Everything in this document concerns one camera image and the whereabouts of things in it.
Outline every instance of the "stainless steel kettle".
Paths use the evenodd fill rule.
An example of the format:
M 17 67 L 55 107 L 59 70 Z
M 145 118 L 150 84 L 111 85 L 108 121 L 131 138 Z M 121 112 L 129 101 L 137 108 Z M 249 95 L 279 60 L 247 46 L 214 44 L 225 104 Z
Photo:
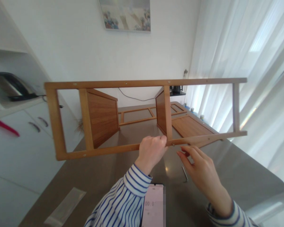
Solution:
M 12 73 L 0 72 L 0 88 L 12 102 L 38 97 L 29 86 Z

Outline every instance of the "shirt sleeve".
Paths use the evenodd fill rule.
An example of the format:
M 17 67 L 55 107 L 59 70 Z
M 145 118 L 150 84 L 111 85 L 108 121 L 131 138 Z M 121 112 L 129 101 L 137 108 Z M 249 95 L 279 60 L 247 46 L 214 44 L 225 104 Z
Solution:
M 151 180 L 133 164 L 97 204 L 84 227 L 139 226 Z
M 242 227 L 242 226 L 248 226 L 248 227 L 258 227 L 253 220 L 251 220 L 245 212 L 236 204 L 236 202 L 233 200 L 233 212 L 232 214 L 227 218 L 219 217 L 219 215 L 215 212 L 215 209 L 209 203 L 206 207 L 207 213 L 209 215 L 209 218 L 211 222 L 214 224 L 214 226 L 217 227 L 225 227 L 225 226 L 233 226 L 233 227 Z

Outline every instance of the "hand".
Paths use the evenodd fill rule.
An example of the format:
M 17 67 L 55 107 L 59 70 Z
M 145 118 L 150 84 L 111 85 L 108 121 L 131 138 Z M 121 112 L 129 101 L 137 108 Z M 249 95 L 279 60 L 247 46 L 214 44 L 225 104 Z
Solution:
M 145 174 L 149 175 L 153 167 L 161 160 L 168 147 L 166 147 L 166 136 L 143 138 L 139 147 L 139 157 L 135 165 Z
M 186 170 L 197 188 L 207 197 L 216 213 L 221 217 L 229 217 L 233 210 L 233 202 L 227 190 L 222 186 L 215 169 L 214 162 L 198 147 L 183 146 L 182 153 L 177 152 Z M 194 160 L 191 164 L 188 156 Z

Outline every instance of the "small bottle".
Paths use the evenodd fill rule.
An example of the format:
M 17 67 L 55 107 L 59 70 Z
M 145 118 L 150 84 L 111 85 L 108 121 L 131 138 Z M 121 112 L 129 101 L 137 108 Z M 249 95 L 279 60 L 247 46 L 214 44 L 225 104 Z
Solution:
M 190 107 L 186 105 L 187 103 L 184 103 L 184 107 L 188 110 L 190 110 Z
M 201 119 L 201 121 L 203 121 L 205 124 L 207 124 L 208 125 L 208 122 L 206 121 L 206 120 L 204 120 L 204 115 L 202 114 L 202 115 L 200 115 L 200 119 Z
M 190 109 L 190 112 L 192 112 L 194 115 L 198 116 L 198 114 L 197 114 L 196 112 L 194 112 L 194 110 L 195 110 L 195 108 L 192 107 L 192 108 Z

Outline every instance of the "drawer handle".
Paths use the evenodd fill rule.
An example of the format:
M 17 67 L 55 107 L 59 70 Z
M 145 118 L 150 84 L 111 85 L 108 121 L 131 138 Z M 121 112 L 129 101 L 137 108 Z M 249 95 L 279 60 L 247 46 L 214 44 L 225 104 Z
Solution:
M 41 132 L 41 130 L 39 129 L 39 127 L 38 127 L 38 126 L 36 126 L 34 123 L 29 122 L 29 124 L 30 124 L 30 125 L 32 125 L 32 126 L 34 126 L 34 127 L 35 127 L 35 129 L 37 130 L 37 132 Z
M 46 120 L 44 120 L 42 117 L 38 117 L 38 119 L 40 119 L 45 124 L 45 127 L 48 127 L 48 123 L 46 122 Z

